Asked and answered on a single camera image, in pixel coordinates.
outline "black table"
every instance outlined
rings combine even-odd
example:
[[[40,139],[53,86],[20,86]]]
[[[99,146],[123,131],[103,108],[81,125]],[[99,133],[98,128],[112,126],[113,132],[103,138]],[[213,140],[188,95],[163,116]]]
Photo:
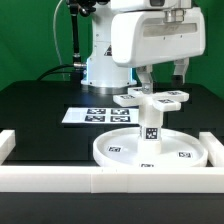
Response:
[[[195,137],[211,131],[224,144],[224,101],[200,85],[181,90],[190,100],[181,111],[166,113],[163,127]],[[83,92],[70,82],[15,82],[0,92],[0,105],[0,129],[15,129],[17,144],[3,165],[96,166],[94,139],[127,126],[63,125],[71,106],[118,107],[112,96]],[[0,193],[0,222],[217,224],[224,221],[223,207],[223,194]]]

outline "white cover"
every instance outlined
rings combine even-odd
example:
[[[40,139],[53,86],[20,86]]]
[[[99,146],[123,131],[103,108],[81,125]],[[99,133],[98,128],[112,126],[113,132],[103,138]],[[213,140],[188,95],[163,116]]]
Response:
[[[112,22],[113,60],[121,67],[140,67],[201,55],[204,18],[199,8],[186,11],[183,23],[164,23],[165,12],[118,14]]]

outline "marker sheet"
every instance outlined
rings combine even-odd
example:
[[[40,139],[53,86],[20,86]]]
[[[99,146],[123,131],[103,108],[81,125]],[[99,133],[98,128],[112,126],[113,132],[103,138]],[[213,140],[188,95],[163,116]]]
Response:
[[[70,107],[62,123],[138,124],[138,109]]]

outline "circular white tray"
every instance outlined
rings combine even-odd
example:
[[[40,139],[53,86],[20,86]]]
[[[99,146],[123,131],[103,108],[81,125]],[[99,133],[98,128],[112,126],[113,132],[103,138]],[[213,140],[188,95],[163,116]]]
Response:
[[[206,166],[208,153],[198,139],[168,129],[162,129],[161,135],[161,153],[149,156],[137,150],[139,128],[110,131],[94,141],[93,156],[100,166],[107,167]]]

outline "green wall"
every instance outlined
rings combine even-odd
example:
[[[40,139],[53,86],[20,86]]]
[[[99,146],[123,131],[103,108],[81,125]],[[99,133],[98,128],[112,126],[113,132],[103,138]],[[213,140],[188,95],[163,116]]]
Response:
[[[34,80],[59,65],[53,40],[53,14],[59,0],[7,0],[0,3],[0,89],[17,80]],[[187,82],[199,83],[224,99],[224,1],[196,0],[206,21],[206,51],[190,60]],[[79,17],[81,55],[91,52],[90,18]],[[70,14],[58,14],[58,43],[64,63],[72,62]],[[173,63],[154,66],[157,81],[170,82]],[[51,79],[62,80],[56,75]]]

